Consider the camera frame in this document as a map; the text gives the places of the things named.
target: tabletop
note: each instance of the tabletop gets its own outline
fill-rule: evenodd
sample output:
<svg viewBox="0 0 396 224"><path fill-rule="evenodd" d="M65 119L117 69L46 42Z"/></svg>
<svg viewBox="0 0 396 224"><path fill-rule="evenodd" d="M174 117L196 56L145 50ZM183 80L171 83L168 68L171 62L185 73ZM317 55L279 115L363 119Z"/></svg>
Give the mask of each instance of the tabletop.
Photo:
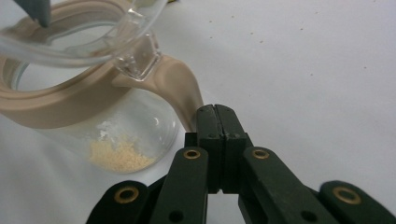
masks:
<svg viewBox="0 0 396 224"><path fill-rule="evenodd" d="M308 187L359 186L396 215L396 2L178 0L152 30L196 75L205 104L232 108L255 146ZM183 146L133 175L97 169L0 116L0 222L84 223L112 185L150 184ZM243 223L209 195L208 224Z"/></svg>

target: yellow granular food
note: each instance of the yellow granular food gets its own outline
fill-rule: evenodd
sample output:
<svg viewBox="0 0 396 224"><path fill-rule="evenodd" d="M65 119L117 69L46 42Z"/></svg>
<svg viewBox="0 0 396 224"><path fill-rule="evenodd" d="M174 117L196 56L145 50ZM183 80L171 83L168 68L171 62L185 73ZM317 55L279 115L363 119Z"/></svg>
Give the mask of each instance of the yellow granular food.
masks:
<svg viewBox="0 0 396 224"><path fill-rule="evenodd" d="M154 159L136 152L134 142L120 140L116 145L110 140L95 140L90 143L90 161L117 173L130 173L154 163Z"/></svg>

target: brass ring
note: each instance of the brass ring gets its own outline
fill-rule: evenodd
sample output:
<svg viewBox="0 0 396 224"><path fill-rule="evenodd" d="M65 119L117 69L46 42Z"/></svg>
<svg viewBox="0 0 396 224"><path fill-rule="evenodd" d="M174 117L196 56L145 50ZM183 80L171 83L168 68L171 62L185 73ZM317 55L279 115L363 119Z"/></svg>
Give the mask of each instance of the brass ring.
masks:
<svg viewBox="0 0 396 224"><path fill-rule="evenodd" d="M189 160L197 159L201 156L201 153L197 150L190 149L184 152L184 157Z"/></svg>
<svg viewBox="0 0 396 224"><path fill-rule="evenodd" d="M122 193L127 191L131 191L131 195L122 196ZM137 196L139 196L139 190L134 186L126 186L117 190L116 194L114 195L114 200L117 203L131 203L133 202Z"/></svg>
<svg viewBox="0 0 396 224"><path fill-rule="evenodd" d="M347 193L351 196L351 198L348 198L341 193ZM361 196L359 196L358 193L356 193L354 190L346 188L346 187L336 187L332 190L332 193L335 195L335 197L344 202L344 203L349 203L349 204L360 204L361 203Z"/></svg>
<svg viewBox="0 0 396 224"><path fill-rule="evenodd" d="M260 160L267 159L268 157L270 157L270 154L263 149L254 149L252 151L252 154L255 158Z"/></svg>

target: clear glass pitcher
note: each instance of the clear glass pitcher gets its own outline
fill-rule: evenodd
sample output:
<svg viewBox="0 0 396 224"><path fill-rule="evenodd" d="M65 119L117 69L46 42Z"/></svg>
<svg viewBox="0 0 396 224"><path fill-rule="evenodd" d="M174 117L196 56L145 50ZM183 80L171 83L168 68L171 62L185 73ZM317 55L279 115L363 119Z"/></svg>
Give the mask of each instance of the clear glass pitcher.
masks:
<svg viewBox="0 0 396 224"><path fill-rule="evenodd" d="M196 79L149 30L165 0L35 1L47 21L19 1L0 7L4 116L117 173L160 159L177 119L194 130Z"/></svg>

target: beige plastic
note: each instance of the beige plastic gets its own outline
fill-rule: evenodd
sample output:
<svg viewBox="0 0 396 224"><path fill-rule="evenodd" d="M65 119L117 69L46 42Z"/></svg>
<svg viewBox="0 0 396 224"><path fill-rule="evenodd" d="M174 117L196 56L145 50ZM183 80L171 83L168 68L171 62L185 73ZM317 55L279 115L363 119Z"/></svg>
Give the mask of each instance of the beige plastic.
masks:
<svg viewBox="0 0 396 224"><path fill-rule="evenodd" d="M81 122L114 105L131 88L152 91L165 99L187 132L194 131L196 109L203 105L191 70L168 56L161 57L144 81L135 81L112 63L104 63L40 91L10 88L19 66L19 62L0 57L0 112L30 128L52 129Z"/></svg>

